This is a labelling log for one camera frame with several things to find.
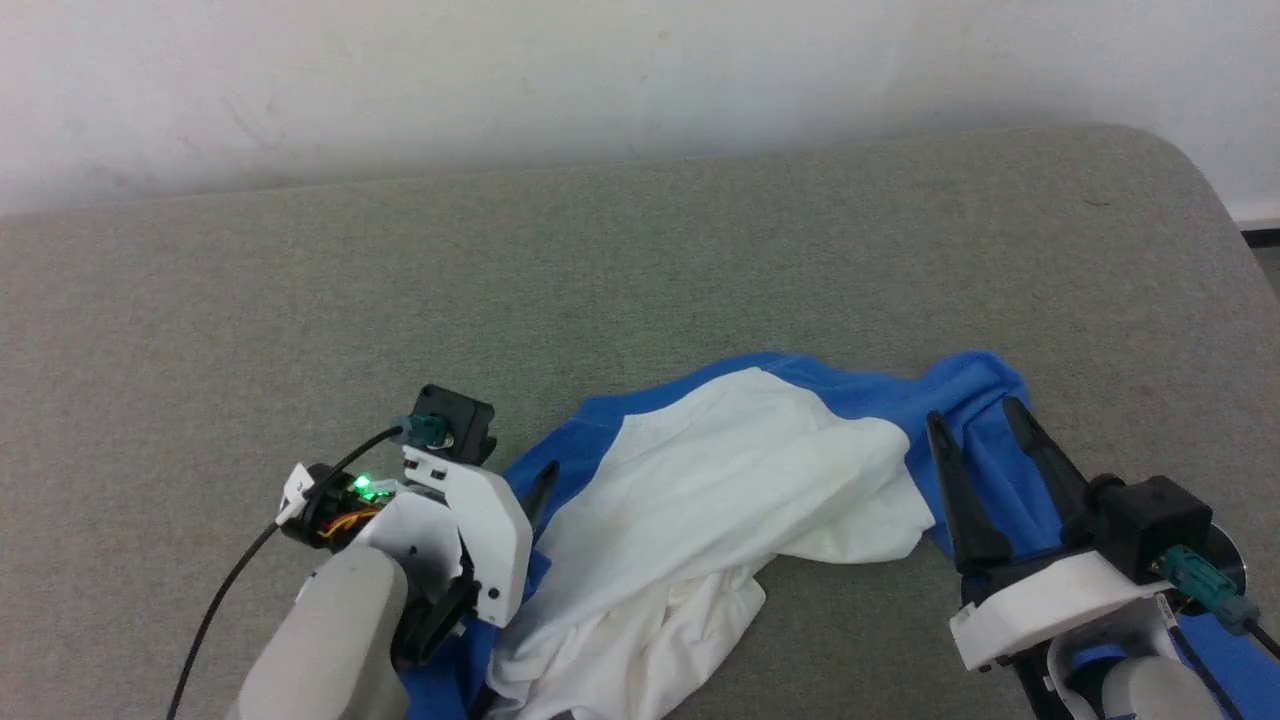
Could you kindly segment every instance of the blue fabric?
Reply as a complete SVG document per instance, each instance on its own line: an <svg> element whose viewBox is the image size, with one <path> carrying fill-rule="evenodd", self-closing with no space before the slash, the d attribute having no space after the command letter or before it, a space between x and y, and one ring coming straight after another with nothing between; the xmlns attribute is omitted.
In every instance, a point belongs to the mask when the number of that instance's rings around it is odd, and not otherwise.
<svg viewBox="0 0 1280 720"><path fill-rule="evenodd" d="M1015 555L1030 555L1059 544L1060 521L1048 492L1036 464L1021 452L1009 432L1000 404L1005 396L1012 395L1030 406L1027 387L1016 372L989 352L955 355L910 380L833 370L801 355L762 352L722 360L645 391L590 398L573 418L506 473L516 495L524 497L549 461L561 464L559 478L535 533L540 536L556 511L591 482L627 415L666 407L709 380L748 368L759 368L814 392L841 418L881 418L900 427L910 439L906 466L938 521L929 536L947 555L951 555L951 542L943 524L936 469L925 434L925 416L932 410L940 410L946 416L964 450L969 478L992 524L1009 537ZM545 573L545 562L541 556L531 561L526 598ZM1280 669L1267 656L1247 639L1228 635L1210 616L1187 619L1183 626L1192 646L1245 719L1274 715L1267 711L1274 706L1267 705L1265 696L1280 687ZM411 696L408 717L466 717L463 707L480 689L495 637L494 628L472 621L463 637L442 648L428 667L402 675Z"/></svg>

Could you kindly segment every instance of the black cable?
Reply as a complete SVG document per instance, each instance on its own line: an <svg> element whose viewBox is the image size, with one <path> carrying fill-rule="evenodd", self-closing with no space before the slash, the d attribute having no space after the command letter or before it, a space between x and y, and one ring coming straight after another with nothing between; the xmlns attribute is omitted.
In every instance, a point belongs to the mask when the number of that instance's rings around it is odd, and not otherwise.
<svg viewBox="0 0 1280 720"><path fill-rule="evenodd" d="M347 469L347 465L355 462L357 457L372 450L372 447L378 443L396 437L399 433L401 427L396 425L394 428L388 428L366 439L360 447L352 450L346 457L339 460L323 480L307 488L307 491L302 493L302 497L310 501L312 497L323 496L324 491L337 482L342 471ZM227 574L227 579L223 580L223 584L218 587L218 592L214 593L214 600L209 602L209 609L205 610L205 618L200 621L200 629L196 630L196 638L191 641L191 650L187 651L187 661L182 664L182 673L178 675L178 684L173 688L173 698L169 701L169 712L165 714L165 720L174 720L178 716L178 705L182 702L182 692L187 688L187 679L191 675L191 667L196 664L196 655L200 652L200 646L205 642L205 633L209 632L209 625L214 621L214 615L218 612L218 607L223 603L223 597L227 596L227 591L230 589L232 583L234 583L236 578L238 578L241 571L244 570L248 561L257 555L259 550L262 550L262 546L266 544L266 541L271 539L271 536L275 534L275 530L278 529L279 525L276 525L275 521L271 521L261 533L259 533L257 538L253 539L253 543L244 551L244 555L241 555L241 559L236 561L236 565L232 568L232 571Z"/></svg>
<svg viewBox="0 0 1280 720"><path fill-rule="evenodd" d="M1217 684L1213 674L1208 671L1207 666L1204 666L1204 661L1201 660L1199 655L1196 653L1196 650L1192 648L1192 643L1187 642L1187 635L1183 634L1183 629L1174 625L1169 629L1169 637L1174 638L1174 643L1178 644L1178 651L1187 659L1192 670L1199 675L1201 682L1204 683L1208 692L1213 693L1213 697L1217 700L1217 705L1222 708L1222 712L1226 712L1229 720L1244 720L1240 711L1235 708L1235 703L1231 702L1230 696L1226 694L1222 685Z"/></svg>
<svg viewBox="0 0 1280 720"><path fill-rule="evenodd" d="M1253 637L1262 643L1262 647L1267 648L1276 660L1280 660L1280 643L1276 643L1275 638L1267 634L1266 630L1258 626L1254 620L1245 620L1244 629L1253 634Z"/></svg>

